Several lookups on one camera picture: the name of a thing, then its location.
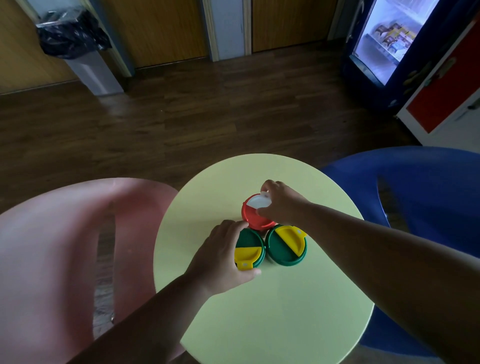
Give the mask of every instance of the glass door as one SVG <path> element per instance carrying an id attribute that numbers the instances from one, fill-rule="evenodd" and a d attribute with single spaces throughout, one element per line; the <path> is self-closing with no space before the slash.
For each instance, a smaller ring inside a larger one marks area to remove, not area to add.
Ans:
<path id="1" fill-rule="evenodd" d="M 376 0 L 353 54 L 385 85 L 438 1 Z"/>

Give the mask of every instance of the pale yellow tabletop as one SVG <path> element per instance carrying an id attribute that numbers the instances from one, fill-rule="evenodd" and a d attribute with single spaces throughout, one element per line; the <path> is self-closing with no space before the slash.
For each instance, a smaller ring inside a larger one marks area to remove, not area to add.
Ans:
<path id="1" fill-rule="evenodd" d="M 156 239 L 157 291 L 187 268 L 210 230 L 262 183 L 283 181 L 309 200 L 361 218 L 345 192 L 295 159 L 248 154 L 223 160 L 192 178 L 173 200 Z M 181 343 L 202 364 L 336 364 L 355 346 L 373 303 L 307 237 L 305 259 L 293 267 L 267 259 L 252 282 L 211 298 Z"/>

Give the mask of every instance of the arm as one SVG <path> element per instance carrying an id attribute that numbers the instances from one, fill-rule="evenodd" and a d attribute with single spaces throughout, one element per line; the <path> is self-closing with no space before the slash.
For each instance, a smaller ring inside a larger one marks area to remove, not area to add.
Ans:
<path id="1" fill-rule="evenodd" d="M 214 227 L 187 271 L 102 335 L 70 364 L 167 363 L 193 318 L 214 294 L 252 280 L 259 269 L 239 271 L 235 245 L 244 221 Z"/>
<path id="2" fill-rule="evenodd" d="M 401 327 L 451 363 L 480 362 L 480 259 L 316 205 L 267 181 L 261 216 L 304 230 Z"/>

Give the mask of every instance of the black trash bag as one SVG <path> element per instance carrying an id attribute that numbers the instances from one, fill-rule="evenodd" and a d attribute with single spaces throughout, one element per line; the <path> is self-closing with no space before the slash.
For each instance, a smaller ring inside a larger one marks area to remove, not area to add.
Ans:
<path id="1" fill-rule="evenodd" d="M 45 54 L 74 60 L 89 52 L 112 48 L 108 35 L 98 26 L 98 20 L 86 9 L 67 21 L 37 25 L 40 46 Z"/>

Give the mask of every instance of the pink chair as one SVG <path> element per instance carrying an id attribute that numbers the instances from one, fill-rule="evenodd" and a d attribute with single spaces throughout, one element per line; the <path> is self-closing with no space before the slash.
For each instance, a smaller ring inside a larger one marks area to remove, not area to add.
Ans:
<path id="1" fill-rule="evenodd" d="M 1 214 L 1 361 L 63 364 L 92 343 L 96 249 L 109 206 L 115 322 L 150 299 L 156 233 L 176 194 L 163 183 L 111 178 L 59 188 Z"/>

